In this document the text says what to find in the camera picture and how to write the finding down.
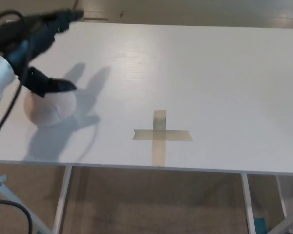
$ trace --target ball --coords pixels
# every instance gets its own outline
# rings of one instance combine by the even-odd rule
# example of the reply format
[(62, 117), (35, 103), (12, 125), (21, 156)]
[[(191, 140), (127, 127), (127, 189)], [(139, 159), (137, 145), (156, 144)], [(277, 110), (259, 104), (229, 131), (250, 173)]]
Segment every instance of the ball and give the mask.
[(74, 114), (76, 103), (73, 91), (49, 93), (44, 97), (28, 92), (24, 100), (24, 109), (28, 119), (35, 125), (52, 126)]

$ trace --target black cable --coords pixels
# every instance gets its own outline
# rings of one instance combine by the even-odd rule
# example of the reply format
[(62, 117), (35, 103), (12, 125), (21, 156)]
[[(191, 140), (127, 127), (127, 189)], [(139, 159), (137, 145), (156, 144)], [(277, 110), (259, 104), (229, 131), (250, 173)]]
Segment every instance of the black cable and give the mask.
[(31, 216), (30, 216), (30, 213), (29, 211), (23, 207), (21, 204), (18, 204), (16, 202), (13, 202), (13, 201), (6, 201), (6, 200), (0, 200), (0, 205), (8, 205), (8, 206), (13, 206), (13, 207), (16, 207), (18, 209), (20, 209), (21, 211), (24, 212), (24, 214), (26, 215), (27, 217), (27, 220), (28, 220), (28, 234), (32, 234), (33, 233), (33, 220), (31, 219)]
[[(16, 15), (18, 16), (23, 22), (24, 24), (26, 25), (26, 21), (25, 21), (25, 17), (22, 13), (18, 12), (18, 11), (15, 11), (15, 10), (7, 10), (7, 11), (3, 11), (0, 13), (0, 19), (6, 15)], [(32, 52), (32, 42), (31, 42), (31, 39), (29, 38), (28, 39), (28, 44), (29, 44), (29, 49), (28, 49), (28, 52), (27, 52), (27, 56), (26, 56), (26, 61), (25, 61), (25, 64), (24, 64), (24, 68), (23, 68), (23, 71), (22, 71), (22, 75), (20, 77), (20, 84), (19, 86), (17, 87), (15, 93), (14, 93), (14, 96), (10, 102), (10, 105), (8, 106), (4, 116), (2, 117), (1, 121), (0, 121), (0, 130), (1, 128), (3, 127), (3, 125), (5, 124), (6, 120), (8, 119), (14, 105), (15, 105), (15, 102), (17, 100), (17, 98), (19, 97), (19, 94), (21, 92), (21, 89), (22, 89), (22, 84), (23, 82), (26, 80), (26, 77), (27, 77), (27, 71), (28, 71), (28, 64), (29, 64), (29, 60), (30, 60), (30, 57), (31, 57), (31, 52)]]
[[(22, 13), (18, 12), (18, 11), (15, 11), (15, 10), (7, 10), (7, 11), (3, 11), (0, 13), (0, 19), (4, 16), (7, 16), (7, 15), (16, 15), (18, 16), (25, 25), (26, 24), (26, 21), (25, 21), (25, 17)], [(25, 61), (25, 64), (24, 64), (24, 67), (23, 67), (23, 70), (22, 70), (22, 75), (20, 77), (20, 84), (18, 85), (15, 93), (14, 93), (14, 96), (5, 112), (5, 114), (3, 115), (1, 121), (0, 121), (0, 130), (1, 128), (3, 127), (4, 123), (6, 122), (6, 120), (8, 119), (14, 105), (15, 105), (15, 102), (16, 100), (18, 99), (19, 97), (19, 94), (21, 92), (21, 88), (22, 88), (22, 83), (26, 80), (27, 78), (27, 72), (28, 72), (28, 64), (29, 64), (29, 61), (30, 61), (30, 57), (31, 57), (31, 52), (32, 52), (32, 42), (31, 42), (31, 39), (29, 38), (28, 39), (28, 44), (29, 44), (29, 49), (28, 49), (28, 52), (27, 52), (27, 55), (26, 55), (26, 61)], [(26, 217), (27, 217), (27, 220), (28, 220), (28, 234), (32, 234), (33, 232), (33, 221), (31, 219), (31, 216), (30, 216), (30, 213), (28, 212), (28, 210), (23, 207), (22, 205), (16, 203), (16, 202), (12, 202), (12, 201), (6, 201), (6, 200), (0, 200), (0, 204), (3, 204), (3, 205), (10, 205), (10, 206), (14, 206), (16, 208), (19, 208), (21, 209), (25, 214), (26, 214)]]

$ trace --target gray floor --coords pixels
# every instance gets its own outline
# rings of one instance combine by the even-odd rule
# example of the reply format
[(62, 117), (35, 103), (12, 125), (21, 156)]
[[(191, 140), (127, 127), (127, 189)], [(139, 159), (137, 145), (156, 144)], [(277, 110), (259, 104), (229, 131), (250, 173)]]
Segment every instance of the gray floor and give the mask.
[[(115, 23), (293, 28), (293, 0), (0, 0), (23, 13), (83, 8)], [(63, 167), (0, 165), (7, 185), (52, 227)], [(273, 176), (249, 176), (254, 214), (283, 219)], [(0, 234), (26, 233), (20, 213), (0, 206)], [(239, 175), (75, 168), (64, 234), (246, 234)]]

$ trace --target white metal leg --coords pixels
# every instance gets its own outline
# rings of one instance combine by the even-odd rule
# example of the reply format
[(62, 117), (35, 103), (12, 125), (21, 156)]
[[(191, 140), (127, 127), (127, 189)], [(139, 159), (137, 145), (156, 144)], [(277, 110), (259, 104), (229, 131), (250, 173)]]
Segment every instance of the white metal leg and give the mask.
[(248, 221), (249, 234), (256, 234), (248, 175), (241, 174), (241, 180), (242, 180), (244, 204), (246, 209), (246, 218)]
[(24, 205), (24, 203), (17, 197), (14, 195), (14, 193), (12, 193), (3, 183), (2, 179), (4, 178), (4, 176), (0, 177), (0, 197), (13, 201), (13, 202), (17, 202), (21, 205), (23, 205), (30, 213), (32, 220), (33, 220), (33, 224), (41, 231), (43, 232), (43, 234), (54, 234), (36, 215), (35, 213), (33, 213), (27, 206)]
[(268, 234), (284, 234), (293, 226), (293, 213), (288, 215), (281, 223), (273, 228)]
[(60, 192), (60, 197), (59, 197), (59, 202), (58, 202), (58, 207), (57, 207), (57, 211), (55, 213), (55, 218), (54, 218), (54, 224), (53, 224), (54, 234), (59, 234), (61, 229), (62, 216), (63, 216), (63, 211), (65, 208), (65, 200), (66, 200), (71, 173), (72, 173), (72, 166), (66, 166), (64, 178), (62, 182), (62, 187), (61, 187), (61, 192)]

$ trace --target tape cross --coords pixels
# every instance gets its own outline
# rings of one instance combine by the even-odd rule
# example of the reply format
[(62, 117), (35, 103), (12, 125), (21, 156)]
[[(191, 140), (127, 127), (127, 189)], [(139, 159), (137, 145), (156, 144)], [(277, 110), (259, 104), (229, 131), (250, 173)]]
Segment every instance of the tape cross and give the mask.
[(134, 140), (152, 140), (152, 165), (164, 167), (166, 141), (192, 141), (188, 130), (166, 130), (166, 111), (154, 111), (153, 130), (135, 129)]

